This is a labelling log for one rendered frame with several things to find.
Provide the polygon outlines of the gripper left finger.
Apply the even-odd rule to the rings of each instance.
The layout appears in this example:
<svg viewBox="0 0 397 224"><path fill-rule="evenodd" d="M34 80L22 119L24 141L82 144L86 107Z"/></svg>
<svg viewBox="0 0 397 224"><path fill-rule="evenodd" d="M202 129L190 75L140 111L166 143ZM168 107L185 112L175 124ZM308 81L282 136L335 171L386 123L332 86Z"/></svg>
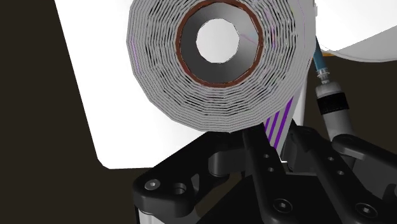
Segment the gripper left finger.
<svg viewBox="0 0 397 224"><path fill-rule="evenodd" d="M206 132L140 175L137 224L309 224L262 127Z"/></svg>

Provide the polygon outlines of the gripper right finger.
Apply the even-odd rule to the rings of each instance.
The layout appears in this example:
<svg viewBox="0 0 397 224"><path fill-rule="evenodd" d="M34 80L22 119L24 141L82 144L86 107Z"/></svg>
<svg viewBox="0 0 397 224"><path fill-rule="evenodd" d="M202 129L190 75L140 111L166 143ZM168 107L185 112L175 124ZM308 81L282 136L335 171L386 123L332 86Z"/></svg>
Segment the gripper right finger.
<svg viewBox="0 0 397 224"><path fill-rule="evenodd" d="M350 134L329 141L291 123L282 157L313 172L342 224L397 224L397 155Z"/></svg>

